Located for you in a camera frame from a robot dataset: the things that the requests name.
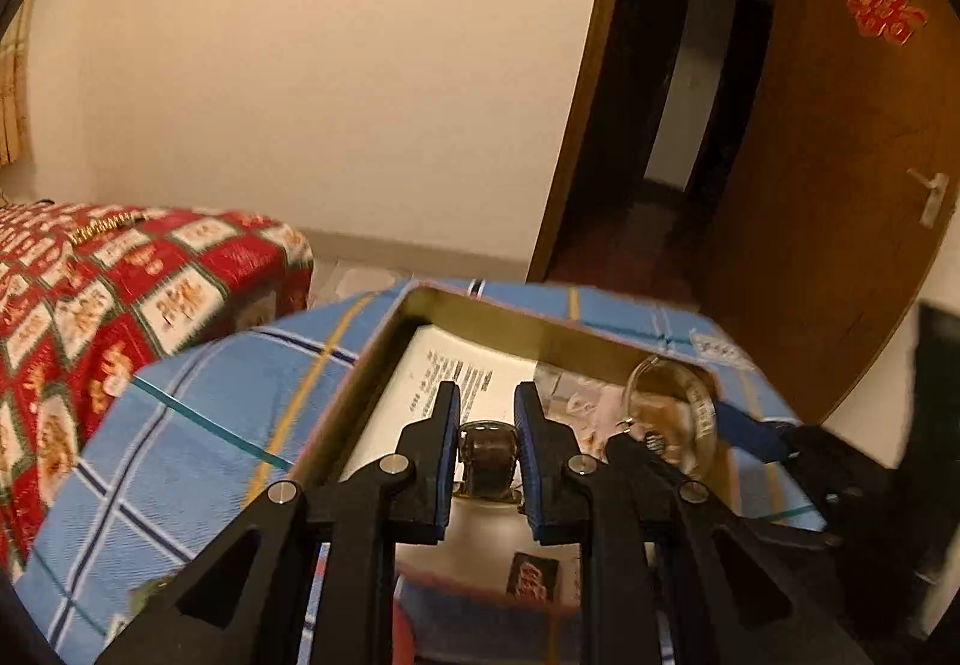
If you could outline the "blue checked tablecloth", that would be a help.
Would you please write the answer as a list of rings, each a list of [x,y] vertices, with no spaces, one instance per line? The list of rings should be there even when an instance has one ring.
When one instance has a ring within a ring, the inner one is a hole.
[[[151,592],[278,481],[400,301],[345,299],[145,367],[83,449],[14,588],[55,653],[89,663]],[[571,663],[579,558],[511,507],[455,507],[398,551],[400,660]]]

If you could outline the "pink metal tin box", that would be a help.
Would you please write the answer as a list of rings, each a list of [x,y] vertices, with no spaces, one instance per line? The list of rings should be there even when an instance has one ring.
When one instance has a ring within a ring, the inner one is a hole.
[[[754,417],[779,415],[781,400],[714,323],[596,289],[516,283],[400,283],[304,312],[291,332],[327,363],[296,434],[300,477],[342,478],[352,447],[348,410],[379,394],[417,328],[436,325],[491,350],[626,384],[646,356],[703,369],[719,400]],[[490,605],[416,587],[394,592],[394,655],[402,663],[573,663],[579,606]]]

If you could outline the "printed paper leaflet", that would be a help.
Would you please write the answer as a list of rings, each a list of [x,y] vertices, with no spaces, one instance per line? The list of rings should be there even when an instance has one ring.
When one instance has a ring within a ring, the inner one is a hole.
[[[460,424],[514,423],[514,389],[532,382],[545,417],[573,429],[583,454],[602,460],[608,440],[622,432],[626,384],[491,350],[425,325],[400,351],[381,392],[350,406],[352,447],[340,476],[348,478],[389,454],[407,424],[431,415],[444,381],[459,387]],[[578,548],[537,545],[521,502],[494,504],[454,495],[444,540],[434,546],[398,545],[395,559],[405,595],[427,587],[490,605],[555,605],[565,616],[579,606]]]

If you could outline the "brown wooden door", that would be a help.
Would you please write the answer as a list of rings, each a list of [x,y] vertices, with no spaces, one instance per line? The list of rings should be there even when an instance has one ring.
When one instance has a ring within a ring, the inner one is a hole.
[[[700,304],[804,421],[866,374],[928,275],[910,167],[958,177],[958,16],[904,45],[864,38],[848,0],[775,0],[754,110],[713,216]]]

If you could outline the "red patterned bedspread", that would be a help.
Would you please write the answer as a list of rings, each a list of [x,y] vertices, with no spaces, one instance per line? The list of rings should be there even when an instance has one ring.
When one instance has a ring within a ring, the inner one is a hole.
[[[301,311],[313,268],[301,231],[252,211],[3,205],[3,573],[135,372]]]

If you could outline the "red double happiness decal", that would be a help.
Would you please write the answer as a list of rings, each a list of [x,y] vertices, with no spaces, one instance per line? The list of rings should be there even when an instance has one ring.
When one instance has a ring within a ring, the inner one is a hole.
[[[929,23],[929,15],[911,0],[848,0],[846,8],[864,38],[885,39],[896,46],[904,46]]]

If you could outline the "beige curtain right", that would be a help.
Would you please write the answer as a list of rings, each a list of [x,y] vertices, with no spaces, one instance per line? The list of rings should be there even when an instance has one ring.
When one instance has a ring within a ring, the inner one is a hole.
[[[20,160],[29,145],[26,64],[34,0],[23,0],[2,38],[0,86],[0,164]]]

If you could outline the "wooden door frame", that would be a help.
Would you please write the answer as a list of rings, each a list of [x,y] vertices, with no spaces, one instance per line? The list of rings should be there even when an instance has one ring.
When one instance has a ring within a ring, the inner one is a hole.
[[[527,279],[544,281],[550,270],[551,257],[556,241],[562,231],[566,202],[573,187],[574,174],[578,166],[579,155],[586,137],[592,103],[596,98],[597,83],[601,78],[602,62],[608,35],[612,26],[613,13],[617,0],[594,0],[590,11],[589,26],[584,41],[583,57],[579,65],[578,78],[574,85],[573,98],[569,106],[568,120],[563,133],[562,148],[556,160],[555,172],[551,179],[550,192],[545,203],[544,218],[540,223],[539,234],[535,241],[534,254],[530,259]]]

